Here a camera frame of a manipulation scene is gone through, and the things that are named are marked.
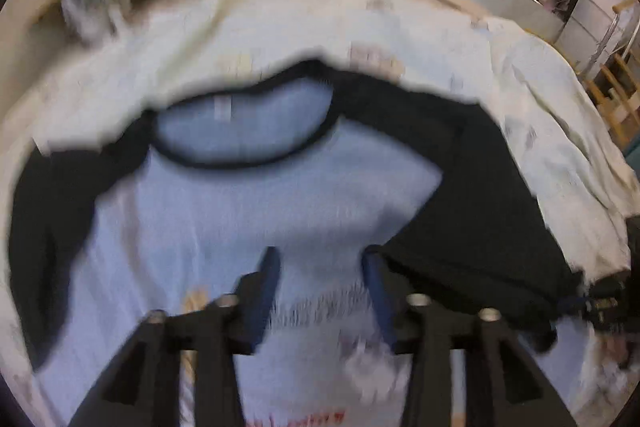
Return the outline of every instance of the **metal bolt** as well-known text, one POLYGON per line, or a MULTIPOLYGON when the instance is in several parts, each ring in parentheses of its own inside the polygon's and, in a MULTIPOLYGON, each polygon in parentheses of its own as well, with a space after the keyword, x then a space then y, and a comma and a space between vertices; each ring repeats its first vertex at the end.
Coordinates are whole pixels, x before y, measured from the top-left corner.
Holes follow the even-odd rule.
POLYGON ((406 301, 412 308, 422 308, 431 304, 431 297, 424 293, 412 293, 406 296, 406 301))
POLYGON ((238 306, 238 296, 235 293, 225 293, 216 299, 218 308, 233 308, 238 306))
POLYGON ((153 310, 149 313, 146 321, 149 324, 162 324, 166 319, 166 313, 162 310, 153 310))
POLYGON ((478 313, 478 316, 484 320, 484 322, 497 322, 502 318, 500 312, 495 308, 483 308, 478 313))

